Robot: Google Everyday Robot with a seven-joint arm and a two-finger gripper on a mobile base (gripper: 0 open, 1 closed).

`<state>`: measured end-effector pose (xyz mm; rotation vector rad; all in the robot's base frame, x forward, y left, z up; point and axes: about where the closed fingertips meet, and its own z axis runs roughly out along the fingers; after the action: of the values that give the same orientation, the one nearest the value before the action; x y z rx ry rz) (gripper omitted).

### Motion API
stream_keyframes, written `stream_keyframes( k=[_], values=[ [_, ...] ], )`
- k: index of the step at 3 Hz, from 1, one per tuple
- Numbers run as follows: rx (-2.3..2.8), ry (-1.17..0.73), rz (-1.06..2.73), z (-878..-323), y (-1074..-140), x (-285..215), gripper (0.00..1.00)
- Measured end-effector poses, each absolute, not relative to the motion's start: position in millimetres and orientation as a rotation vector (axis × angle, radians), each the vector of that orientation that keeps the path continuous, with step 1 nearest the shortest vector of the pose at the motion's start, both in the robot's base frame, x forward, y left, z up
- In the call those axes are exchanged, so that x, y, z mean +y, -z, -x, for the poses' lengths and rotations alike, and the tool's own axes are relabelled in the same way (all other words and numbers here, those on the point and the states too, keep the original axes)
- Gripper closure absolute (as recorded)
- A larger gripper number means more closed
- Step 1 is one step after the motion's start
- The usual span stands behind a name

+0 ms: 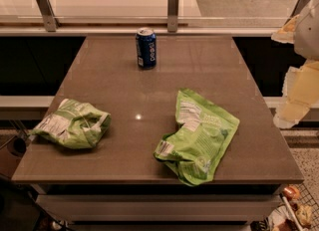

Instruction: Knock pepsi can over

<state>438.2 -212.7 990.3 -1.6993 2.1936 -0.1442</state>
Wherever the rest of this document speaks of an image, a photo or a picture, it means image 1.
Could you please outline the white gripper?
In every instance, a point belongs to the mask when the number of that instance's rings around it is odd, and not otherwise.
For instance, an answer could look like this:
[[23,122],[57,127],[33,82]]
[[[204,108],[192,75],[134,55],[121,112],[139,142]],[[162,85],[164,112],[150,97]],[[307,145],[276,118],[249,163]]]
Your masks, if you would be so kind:
[[319,0],[310,0],[298,15],[271,35],[273,41],[293,44],[307,60],[300,68],[290,67],[285,75],[282,98],[275,110],[274,124],[291,128],[319,101]]

